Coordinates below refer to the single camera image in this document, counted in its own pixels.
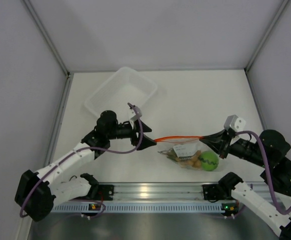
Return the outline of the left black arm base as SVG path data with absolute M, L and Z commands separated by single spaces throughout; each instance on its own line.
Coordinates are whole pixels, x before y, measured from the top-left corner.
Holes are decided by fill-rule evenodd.
M 112 201 L 114 197 L 115 186 L 112 184 L 100 184 L 94 200 L 96 201 Z

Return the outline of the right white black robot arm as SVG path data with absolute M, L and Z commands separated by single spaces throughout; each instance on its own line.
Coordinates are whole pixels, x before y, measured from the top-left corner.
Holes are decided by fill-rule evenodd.
M 199 139 L 222 159 L 233 155 L 264 171 L 260 177 L 267 184 L 272 202 L 258 195 L 234 172 L 216 184 L 203 185 L 206 201 L 237 200 L 250 209 L 281 240 L 291 240 L 291 160 L 286 157 L 291 145 L 276 130 L 256 134 L 250 130 L 220 132 Z

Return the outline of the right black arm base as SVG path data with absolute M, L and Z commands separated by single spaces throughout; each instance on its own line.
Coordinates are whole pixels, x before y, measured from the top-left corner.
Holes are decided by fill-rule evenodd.
M 202 191 L 204 200 L 211 203 L 225 199 L 225 192 L 218 184 L 203 184 Z

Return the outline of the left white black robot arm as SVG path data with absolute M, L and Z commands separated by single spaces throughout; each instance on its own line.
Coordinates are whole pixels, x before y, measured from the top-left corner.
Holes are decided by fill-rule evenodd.
M 141 120 L 142 112 L 136 105 L 129 106 L 128 120 L 118 122 L 117 114 L 106 110 L 100 114 L 92 131 L 63 157 L 36 170 L 25 171 L 19 180 L 14 201 L 20 206 L 19 216 L 39 222 L 55 206 L 85 197 L 93 200 L 99 193 L 99 182 L 88 173 L 71 179 L 81 167 L 104 153 L 126 155 L 156 146 L 146 136 L 152 132 Z

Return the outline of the fake longan fruit bunch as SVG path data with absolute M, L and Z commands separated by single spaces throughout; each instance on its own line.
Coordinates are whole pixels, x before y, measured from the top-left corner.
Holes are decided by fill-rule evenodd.
M 178 164 L 182 168 L 200 170 L 202 168 L 202 162 L 200 156 L 202 152 L 197 150 L 195 154 L 191 156 L 178 157 L 175 151 L 171 148 L 168 150 L 159 151 L 159 154 L 165 156 L 167 159 Z

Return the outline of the clear zip top bag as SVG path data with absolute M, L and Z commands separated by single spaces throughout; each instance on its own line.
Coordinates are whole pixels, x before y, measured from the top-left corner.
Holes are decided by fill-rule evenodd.
M 180 135 L 179 136 L 165 136 L 165 137 L 155 139 L 157 144 L 166 147 L 165 149 L 162 149 L 159 151 L 173 149 L 178 157 L 192 156 L 197 151 L 201 151 L 201 153 L 204 151 L 212 151 L 209 147 L 204 145 L 201 142 L 201 140 L 202 140 L 201 136 L 180 136 Z M 188 170 L 205 171 L 202 168 L 201 169 L 188 169 Z

